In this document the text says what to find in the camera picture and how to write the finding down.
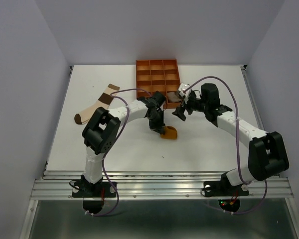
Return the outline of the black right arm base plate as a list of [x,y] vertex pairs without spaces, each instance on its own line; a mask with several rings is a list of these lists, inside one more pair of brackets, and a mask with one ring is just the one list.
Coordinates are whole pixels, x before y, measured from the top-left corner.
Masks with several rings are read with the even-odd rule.
[[249,196],[249,190],[243,189],[242,184],[232,186],[231,184],[222,184],[221,181],[204,181],[200,194],[204,197],[232,197],[232,196]]

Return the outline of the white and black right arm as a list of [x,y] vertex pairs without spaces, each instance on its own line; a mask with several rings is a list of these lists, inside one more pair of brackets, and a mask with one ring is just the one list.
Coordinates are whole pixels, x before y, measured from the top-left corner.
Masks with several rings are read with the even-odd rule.
[[197,98],[195,92],[177,91],[175,96],[181,99],[173,112],[175,116],[186,120],[185,112],[203,112],[209,122],[234,136],[237,145],[243,144],[248,149],[247,163],[238,162],[235,169],[221,176],[222,193],[231,194],[239,185],[264,181],[289,169],[283,137],[278,132],[267,132],[239,119],[231,108],[220,103],[217,93]]

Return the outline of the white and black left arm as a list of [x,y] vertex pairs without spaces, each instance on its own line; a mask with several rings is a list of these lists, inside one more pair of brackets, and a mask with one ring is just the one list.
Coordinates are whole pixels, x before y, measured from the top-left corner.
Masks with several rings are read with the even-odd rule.
[[81,176],[89,196],[100,193],[103,178],[102,162],[120,135],[119,130],[133,120],[147,118],[150,130],[165,134],[162,106],[165,98],[140,97],[127,106],[106,110],[99,107],[85,126],[82,136],[86,146],[86,165]]

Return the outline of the tan sock with red cuff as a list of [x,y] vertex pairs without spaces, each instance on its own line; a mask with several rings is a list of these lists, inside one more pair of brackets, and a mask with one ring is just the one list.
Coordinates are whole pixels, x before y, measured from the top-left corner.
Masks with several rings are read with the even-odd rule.
[[182,101],[182,97],[178,92],[167,92],[167,101],[169,103],[178,103]]

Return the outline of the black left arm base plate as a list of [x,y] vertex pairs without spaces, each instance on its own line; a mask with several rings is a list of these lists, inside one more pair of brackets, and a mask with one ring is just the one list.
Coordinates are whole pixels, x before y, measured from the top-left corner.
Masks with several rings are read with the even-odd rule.
[[73,198],[115,198],[114,187],[108,182],[98,182],[95,185],[85,184],[80,180],[69,182]]

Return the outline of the mustard yellow sock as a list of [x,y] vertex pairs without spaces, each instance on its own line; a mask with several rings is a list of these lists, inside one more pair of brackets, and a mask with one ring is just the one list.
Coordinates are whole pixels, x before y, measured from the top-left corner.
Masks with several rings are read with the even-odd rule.
[[177,140],[178,133],[176,128],[172,126],[164,126],[163,133],[160,134],[160,137],[163,139]]

